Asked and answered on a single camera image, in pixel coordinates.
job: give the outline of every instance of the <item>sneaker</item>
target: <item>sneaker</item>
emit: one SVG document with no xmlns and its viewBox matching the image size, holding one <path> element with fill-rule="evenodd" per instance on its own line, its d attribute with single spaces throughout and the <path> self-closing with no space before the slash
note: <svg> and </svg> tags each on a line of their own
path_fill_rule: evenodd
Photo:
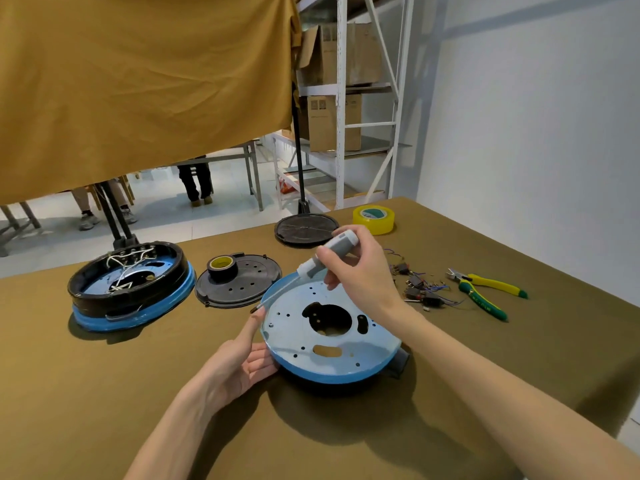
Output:
<svg viewBox="0 0 640 480">
<path fill-rule="evenodd" d="M 134 224 L 138 222 L 137 217 L 133 215 L 131 209 L 122 209 L 122 216 L 124 217 L 124 222 L 127 224 Z"/>
<path fill-rule="evenodd" d="M 93 227 L 96 224 L 98 224 L 98 222 L 100 222 L 100 219 L 98 219 L 98 217 L 96 217 L 96 216 L 85 216 L 83 214 L 83 216 L 80 217 L 80 225 L 78 226 L 78 229 L 80 229 L 80 230 L 93 229 Z"/>
</svg>

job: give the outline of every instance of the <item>yellow tape roll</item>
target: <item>yellow tape roll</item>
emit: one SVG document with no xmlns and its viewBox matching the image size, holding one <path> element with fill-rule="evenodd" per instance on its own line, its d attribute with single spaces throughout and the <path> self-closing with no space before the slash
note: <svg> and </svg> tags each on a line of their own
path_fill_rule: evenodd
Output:
<svg viewBox="0 0 640 480">
<path fill-rule="evenodd" d="M 353 211 L 353 223 L 364 225 L 373 235 L 391 232 L 395 218 L 393 210 L 379 205 L 361 205 Z"/>
</svg>

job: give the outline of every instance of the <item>left hand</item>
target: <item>left hand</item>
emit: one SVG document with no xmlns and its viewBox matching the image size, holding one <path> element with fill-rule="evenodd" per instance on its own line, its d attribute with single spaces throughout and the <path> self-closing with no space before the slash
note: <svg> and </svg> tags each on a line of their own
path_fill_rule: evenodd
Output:
<svg viewBox="0 0 640 480">
<path fill-rule="evenodd" d="M 210 396 L 215 410 L 223 408 L 256 382 L 278 370 L 267 344 L 253 343 L 253 336 L 263 322 L 265 313 L 265 309 L 261 308 L 249 316 L 238 336 L 220 345 L 194 377 L 208 384 L 207 396 Z"/>
</svg>

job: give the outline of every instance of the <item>forearm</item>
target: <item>forearm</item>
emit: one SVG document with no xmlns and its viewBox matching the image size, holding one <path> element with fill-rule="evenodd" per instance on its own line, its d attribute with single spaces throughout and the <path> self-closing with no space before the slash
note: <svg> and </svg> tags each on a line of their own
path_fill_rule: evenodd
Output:
<svg viewBox="0 0 640 480">
<path fill-rule="evenodd" d="M 386 313 L 390 331 L 427 359 L 531 480 L 640 478 L 640 458 L 576 412 L 411 307 Z"/>
<path fill-rule="evenodd" d="M 218 410 L 215 391 L 197 378 L 183 387 L 133 460 L 125 480 L 183 480 L 209 420 Z"/>
</svg>

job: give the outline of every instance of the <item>pliers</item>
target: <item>pliers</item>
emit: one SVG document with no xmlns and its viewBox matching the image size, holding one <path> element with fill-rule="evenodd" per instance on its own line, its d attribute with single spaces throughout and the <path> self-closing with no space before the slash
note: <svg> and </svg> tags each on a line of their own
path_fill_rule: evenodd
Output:
<svg viewBox="0 0 640 480">
<path fill-rule="evenodd" d="M 476 290 L 474 285 L 489 286 L 491 288 L 495 288 L 496 290 L 506 291 L 507 293 L 510 293 L 512 295 L 519 296 L 520 298 L 529 298 L 527 292 L 521 290 L 517 286 L 508 285 L 507 283 L 503 283 L 501 281 L 488 280 L 487 278 L 482 278 L 477 274 L 463 274 L 457 272 L 455 269 L 449 268 L 447 277 L 450 280 L 459 282 L 460 284 L 458 285 L 458 289 L 464 293 L 467 293 L 469 295 L 469 298 L 471 298 L 471 300 L 473 300 L 476 305 L 480 306 L 480 308 L 482 308 L 485 312 L 503 322 L 509 321 L 507 318 L 507 314 L 503 312 L 500 307 L 492 304 L 491 301 L 482 296 L 478 292 L 478 290 Z"/>
</svg>

